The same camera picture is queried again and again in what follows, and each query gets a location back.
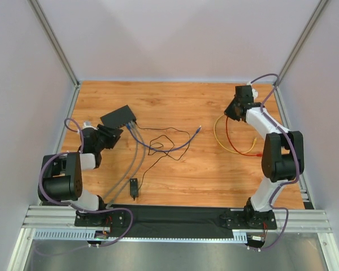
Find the black network switch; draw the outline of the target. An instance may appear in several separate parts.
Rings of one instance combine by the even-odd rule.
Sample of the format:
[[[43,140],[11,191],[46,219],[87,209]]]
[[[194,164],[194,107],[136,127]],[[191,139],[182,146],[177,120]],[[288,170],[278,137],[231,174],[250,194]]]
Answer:
[[[108,128],[120,129],[130,122],[136,122],[136,116],[128,105],[100,117],[102,124]]]

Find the black power adapter with cord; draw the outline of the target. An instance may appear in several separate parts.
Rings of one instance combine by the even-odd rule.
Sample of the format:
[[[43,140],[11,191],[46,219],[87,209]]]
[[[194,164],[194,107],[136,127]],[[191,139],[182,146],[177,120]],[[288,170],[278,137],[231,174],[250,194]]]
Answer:
[[[147,172],[150,169],[152,169],[156,164],[158,164],[158,162],[163,158],[170,158],[174,161],[180,161],[183,158],[183,156],[188,152],[190,143],[194,137],[191,136],[189,132],[180,130],[174,127],[142,128],[142,127],[139,127],[138,124],[132,124],[132,127],[130,128],[129,124],[127,124],[127,128],[130,131],[130,134],[135,139],[135,141],[144,147],[144,158],[147,156],[160,154],[157,160],[153,162],[152,165],[149,166],[148,169],[146,169],[143,172],[142,177],[140,178],[140,181],[138,181],[137,178],[129,179],[130,195],[131,195],[131,198],[133,198],[133,200],[136,200],[140,195],[140,189],[143,185]],[[163,132],[163,134],[159,135],[158,137],[153,138],[152,140],[150,140],[149,143],[146,143],[143,140],[143,138],[141,138],[141,134],[139,130],[157,131],[157,132]],[[169,130],[173,130],[174,132],[185,134],[186,136],[188,136],[188,140],[185,143],[181,144],[180,146],[176,146],[174,141],[167,135],[167,132]]]

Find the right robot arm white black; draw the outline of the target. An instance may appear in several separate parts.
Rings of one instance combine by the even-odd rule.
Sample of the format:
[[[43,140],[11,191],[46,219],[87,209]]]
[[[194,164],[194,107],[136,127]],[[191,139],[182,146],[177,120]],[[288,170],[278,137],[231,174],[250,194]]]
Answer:
[[[286,185],[298,181],[305,167],[302,133],[282,126],[255,98],[251,85],[236,86],[234,98],[224,111],[230,119],[251,125],[264,139],[264,177],[242,213],[250,225],[271,218],[274,202]]]

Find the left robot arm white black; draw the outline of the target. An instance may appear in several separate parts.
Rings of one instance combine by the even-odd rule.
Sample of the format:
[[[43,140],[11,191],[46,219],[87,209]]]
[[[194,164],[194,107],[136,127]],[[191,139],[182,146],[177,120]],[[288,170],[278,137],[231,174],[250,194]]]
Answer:
[[[112,149],[120,139],[121,129],[85,124],[79,130],[81,145],[76,152],[43,157],[38,196],[42,202],[77,207],[75,226],[109,226],[110,215],[101,196],[83,188],[82,171],[97,169],[101,152]]]

